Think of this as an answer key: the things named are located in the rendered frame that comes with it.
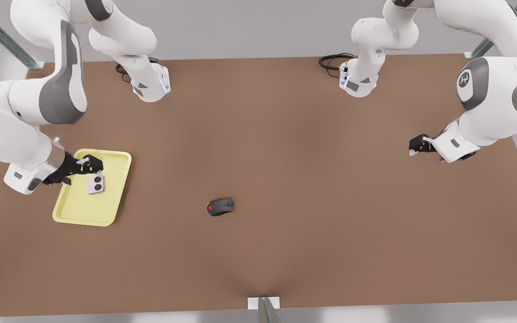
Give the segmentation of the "pink flip phone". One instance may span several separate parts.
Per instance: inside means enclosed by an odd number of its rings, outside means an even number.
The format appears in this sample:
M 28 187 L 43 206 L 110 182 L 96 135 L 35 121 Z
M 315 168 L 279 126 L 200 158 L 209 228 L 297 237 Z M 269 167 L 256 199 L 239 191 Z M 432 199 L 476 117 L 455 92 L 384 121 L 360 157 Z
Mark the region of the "pink flip phone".
M 104 176 L 102 178 L 97 178 L 96 176 L 87 178 L 87 190 L 88 194 L 97 194 L 104 192 L 105 190 L 105 180 Z

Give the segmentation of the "yellow plastic tray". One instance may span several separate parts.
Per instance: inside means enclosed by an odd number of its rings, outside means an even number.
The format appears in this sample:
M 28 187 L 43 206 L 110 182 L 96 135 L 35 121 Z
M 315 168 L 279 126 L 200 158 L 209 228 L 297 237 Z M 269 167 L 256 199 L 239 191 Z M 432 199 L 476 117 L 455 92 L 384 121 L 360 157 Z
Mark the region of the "yellow plastic tray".
M 80 149 L 74 157 L 85 155 L 102 160 L 103 171 L 72 176 L 71 185 L 60 190 L 52 217 L 59 223 L 106 227 L 115 220 L 132 158 L 129 153 L 99 149 Z

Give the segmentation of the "black computer mouse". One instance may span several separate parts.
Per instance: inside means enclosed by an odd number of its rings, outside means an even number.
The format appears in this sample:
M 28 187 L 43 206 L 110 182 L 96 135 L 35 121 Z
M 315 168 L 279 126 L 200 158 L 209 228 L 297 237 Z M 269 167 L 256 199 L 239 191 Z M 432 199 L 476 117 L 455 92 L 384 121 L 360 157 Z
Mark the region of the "black computer mouse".
M 227 197 L 210 201 L 206 205 L 206 210 L 208 215 L 217 217 L 234 211 L 234 207 L 234 199 L 232 197 Z

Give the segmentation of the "silver frame post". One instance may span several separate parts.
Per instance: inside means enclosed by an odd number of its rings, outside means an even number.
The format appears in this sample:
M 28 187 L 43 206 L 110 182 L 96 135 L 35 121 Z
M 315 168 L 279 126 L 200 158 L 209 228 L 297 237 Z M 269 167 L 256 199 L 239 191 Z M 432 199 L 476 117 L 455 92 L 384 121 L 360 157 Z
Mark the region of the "silver frame post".
M 257 310 L 257 323 L 281 323 L 277 309 L 279 297 L 254 297 L 247 299 L 247 309 Z
M 478 19 L 466 30 L 493 42 L 504 57 L 517 57 L 517 12 L 506 0 L 469 0 Z
M 30 70 L 44 68 L 45 62 L 35 61 L 1 26 L 0 44 Z

